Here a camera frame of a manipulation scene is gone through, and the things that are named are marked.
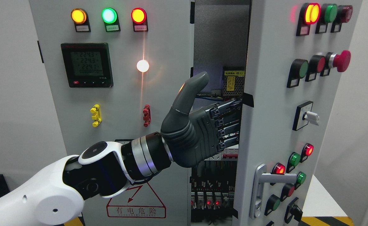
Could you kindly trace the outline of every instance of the warning sign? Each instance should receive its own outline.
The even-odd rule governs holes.
[[[130,187],[122,194],[128,196],[126,203],[111,198],[106,206],[108,217],[166,218],[166,207],[149,183]]]

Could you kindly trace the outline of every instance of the red push button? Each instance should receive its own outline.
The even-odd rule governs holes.
[[[352,18],[353,6],[340,6],[338,14],[340,13],[340,22],[347,23]]]
[[[338,72],[342,73],[347,70],[350,64],[351,53],[349,50],[343,50],[341,54],[337,54],[333,59],[333,66]]]

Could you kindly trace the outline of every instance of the emergency stop button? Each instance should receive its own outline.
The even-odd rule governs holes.
[[[338,72],[343,73],[347,70],[350,64],[352,55],[349,50],[343,50],[339,55],[337,54],[333,59],[333,67],[336,67]]]

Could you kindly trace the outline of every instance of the digital power meter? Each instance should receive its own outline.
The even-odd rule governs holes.
[[[107,43],[62,43],[61,50],[69,87],[113,86]]]

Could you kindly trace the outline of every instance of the yellow indicator light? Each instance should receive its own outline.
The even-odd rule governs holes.
[[[81,8],[75,8],[71,12],[71,19],[74,21],[74,23],[83,24],[87,18],[88,17],[86,16],[85,10]]]
[[[321,7],[318,3],[311,3],[307,6],[306,13],[304,14],[304,22],[306,24],[315,24],[319,19],[321,13]]]
[[[131,18],[135,23],[141,24],[146,20],[146,12],[142,8],[135,8],[131,12]]]
[[[149,63],[148,60],[140,60],[137,63],[137,69],[142,72],[145,73],[149,70]]]

